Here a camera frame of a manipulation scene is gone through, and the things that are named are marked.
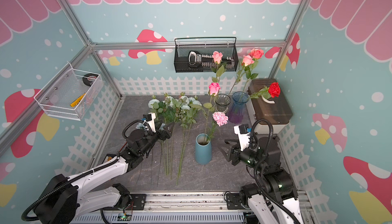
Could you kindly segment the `pale blue flower stem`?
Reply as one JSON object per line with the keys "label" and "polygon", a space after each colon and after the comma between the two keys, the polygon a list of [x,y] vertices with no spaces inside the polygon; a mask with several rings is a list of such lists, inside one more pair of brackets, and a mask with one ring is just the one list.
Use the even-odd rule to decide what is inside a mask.
{"label": "pale blue flower stem", "polygon": [[189,129],[189,127],[192,125],[192,113],[190,110],[189,106],[189,98],[186,96],[181,96],[180,97],[181,101],[181,113],[180,113],[180,122],[181,122],[181,127],[183,129],[182,133],[182,144],[181,144],[181,153],[180,153],[180,160],[179,160],[179,167],[178,167],[178,173],[177,173],[177,179],[176,179],[176,184],[178,185],[180,176],[181,176],[181,170],[182,170],[182,162],[184,158],[184,153],[186,149],[186,144],[187,144],[187,135],[186,135],[186,130]]}

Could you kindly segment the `single blue flower stem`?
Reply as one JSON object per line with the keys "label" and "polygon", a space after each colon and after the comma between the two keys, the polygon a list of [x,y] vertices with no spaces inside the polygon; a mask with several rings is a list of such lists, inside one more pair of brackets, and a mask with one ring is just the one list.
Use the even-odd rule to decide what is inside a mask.
{"label": "single blue flower stem", "polygon": [[146,127],[145,127],[145,125],[143,123],[138,123],[136,125],[136,129],[146,130]]}

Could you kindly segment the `clear glass vase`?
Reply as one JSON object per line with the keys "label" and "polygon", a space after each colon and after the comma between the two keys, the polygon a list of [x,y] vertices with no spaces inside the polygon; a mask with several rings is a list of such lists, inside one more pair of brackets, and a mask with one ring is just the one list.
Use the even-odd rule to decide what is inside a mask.
{"label": "clear glass vase", "polygon": [[215,112],[227,113],[231,103],[231,98],[226,94],[219,94],[215,97]]}

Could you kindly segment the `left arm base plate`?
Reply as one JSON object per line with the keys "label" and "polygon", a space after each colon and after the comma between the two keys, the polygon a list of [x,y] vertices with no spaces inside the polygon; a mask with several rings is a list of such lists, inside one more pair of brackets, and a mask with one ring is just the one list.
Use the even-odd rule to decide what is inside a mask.
{"label": "left arm base plate", "polygon": [[120,200],[114,207],[105,207],[104,210],[121,210],[126,212],[135,210],[144,210],[146,203],[146,194],[129,194],[121,196]]}

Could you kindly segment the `double blue carnation stem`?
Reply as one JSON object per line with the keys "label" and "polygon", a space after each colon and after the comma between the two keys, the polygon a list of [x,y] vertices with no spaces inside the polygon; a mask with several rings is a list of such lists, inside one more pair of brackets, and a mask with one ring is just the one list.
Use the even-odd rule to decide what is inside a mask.
{"label": "double blue carnation stem", "polygon": [[152,149],[152,159],[150,165],[150,186],[158,189],[161,180],[162,171],[164,171],[164,146],[165,140],[158,140]]}

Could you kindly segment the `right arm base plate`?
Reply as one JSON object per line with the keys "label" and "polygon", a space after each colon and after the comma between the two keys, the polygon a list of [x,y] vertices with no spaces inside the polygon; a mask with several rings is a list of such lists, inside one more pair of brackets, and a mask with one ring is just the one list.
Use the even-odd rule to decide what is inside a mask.
{"label": "right arm base plate", "polygon": [[224,193],[224,200],[228,210],[250,210],[249,206],[243,202],[239,193],[227,191]]}

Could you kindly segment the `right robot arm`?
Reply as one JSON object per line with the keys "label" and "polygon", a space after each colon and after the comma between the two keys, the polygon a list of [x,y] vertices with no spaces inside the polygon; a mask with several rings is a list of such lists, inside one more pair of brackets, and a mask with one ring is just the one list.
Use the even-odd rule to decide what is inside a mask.
{"label": "right robot arm", "polygon": [[223,156],[232,165],[244,163],[252,169],[255,183],[242,186],[240,204],[253,212],[261,224],[301,224],[297,188],[293,178],[281,166],[278,137],[270,121],[257,120],[234,126],[238,139],[219,144]]}

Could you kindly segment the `flowers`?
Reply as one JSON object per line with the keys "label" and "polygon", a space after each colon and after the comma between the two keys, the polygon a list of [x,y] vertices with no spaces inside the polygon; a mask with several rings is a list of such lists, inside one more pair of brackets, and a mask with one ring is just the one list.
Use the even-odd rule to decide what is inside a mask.
{"label": "flowers", "polygon": [[[170,107],[174,110],[174,118],[173,122],[174,124],[178,121],[179,117],[179,112],[181,109],[181,103],[178,99],[173,98],[173,97],[167,97],[167,99],[170,101],[169,105]],[[173,154],[174,154],[174,139],[173,137],[170,139],[170,180],[172,180],[173,177]]]}

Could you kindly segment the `purple glass vase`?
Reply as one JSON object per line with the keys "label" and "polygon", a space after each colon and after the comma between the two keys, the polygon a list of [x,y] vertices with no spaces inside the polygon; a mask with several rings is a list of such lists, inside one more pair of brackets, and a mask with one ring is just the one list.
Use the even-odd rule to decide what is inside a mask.
{"label": "purple glass vase", "polygon": [[229,122],[239,124],[242,122],[244,117],[244,108],[250,97],[247,93],[238,91],[232,96],[233,105],[228,111]]}

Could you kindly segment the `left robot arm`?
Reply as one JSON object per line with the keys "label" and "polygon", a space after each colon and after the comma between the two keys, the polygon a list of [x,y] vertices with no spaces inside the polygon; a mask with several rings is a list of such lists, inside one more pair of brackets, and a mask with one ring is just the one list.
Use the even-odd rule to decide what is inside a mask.
{"label": "left robot arm", "polygon": [[135,120],[122,131],[126,144],[111,159],[80,174],[53,177],[38,200],[21,215],[25,222],[43,224],[69,224],[75,218],[104,208],[133,210],[136,200],[120,183],[106,189],[95,189],[109,180],[124,175],[138,167],[148,157],[157,141],[171,138],[174,123],[155,123],[153,114]]}

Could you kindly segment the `teal ceramic vase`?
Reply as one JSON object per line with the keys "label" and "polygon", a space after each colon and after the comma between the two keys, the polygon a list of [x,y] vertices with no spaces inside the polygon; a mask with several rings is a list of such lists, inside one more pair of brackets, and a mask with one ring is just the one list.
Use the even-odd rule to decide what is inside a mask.
{"label": "teal ceramic vase", "polygon": [[195,160],[198,164],[206,165],[212,159],[212,144],[207,134],[199,134],[195,144]]}

